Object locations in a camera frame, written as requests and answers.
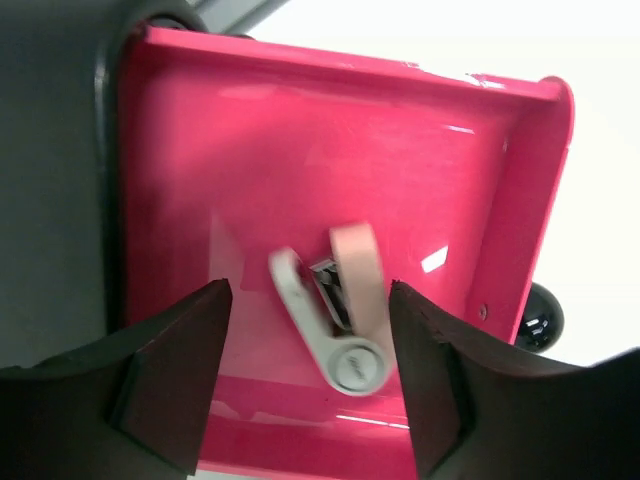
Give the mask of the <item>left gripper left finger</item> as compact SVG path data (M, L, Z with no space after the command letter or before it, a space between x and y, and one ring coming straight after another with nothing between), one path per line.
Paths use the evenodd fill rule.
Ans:
M3 369L2 474L192 475L232 299L215 280L96 342Z

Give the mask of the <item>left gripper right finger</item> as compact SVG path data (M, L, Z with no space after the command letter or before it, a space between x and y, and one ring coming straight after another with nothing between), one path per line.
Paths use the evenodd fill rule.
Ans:
M389 311L422 478L635 478L639 354L591 367L542 357L396 281Z

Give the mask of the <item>pink eraser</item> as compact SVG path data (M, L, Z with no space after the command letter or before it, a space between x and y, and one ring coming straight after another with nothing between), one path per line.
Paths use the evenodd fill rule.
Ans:
M329 231L331 255L306 265L269 256L275 289L325 381L355 397L378 392L395 365L382 262L367 223Z

